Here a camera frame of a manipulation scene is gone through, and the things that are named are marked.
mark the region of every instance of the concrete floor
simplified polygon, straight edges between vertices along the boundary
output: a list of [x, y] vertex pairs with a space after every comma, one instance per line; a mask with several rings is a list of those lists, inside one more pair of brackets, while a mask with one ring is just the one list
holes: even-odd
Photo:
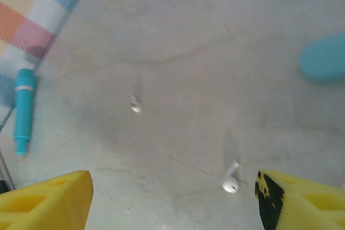
[[345, 87], [298, 70], [344, 14], [344, 0], [81, 0], [39, 70], [29, 154], [14, 156], [13, 116], [0, 135], [17, 186], [90, 170], [87, 230], [262, 229], [259, 169], [345, 176]]

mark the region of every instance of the checkered cloth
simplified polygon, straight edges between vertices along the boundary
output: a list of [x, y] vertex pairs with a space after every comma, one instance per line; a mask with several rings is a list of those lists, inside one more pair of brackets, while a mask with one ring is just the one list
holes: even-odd
[[17, 71], [43, 59], [78, 1], [0, 0], [0, 105], [11, 106]]

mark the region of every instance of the yellow plastic object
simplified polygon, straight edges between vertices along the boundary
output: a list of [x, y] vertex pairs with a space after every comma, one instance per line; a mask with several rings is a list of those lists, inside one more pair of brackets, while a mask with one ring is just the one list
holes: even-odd
[[255, 193], [265, 230], [345, 229], [345, 190], [261, 170]]
[[0, 195], [0, 230], [82, 230], [93, 196], [88, 171]]

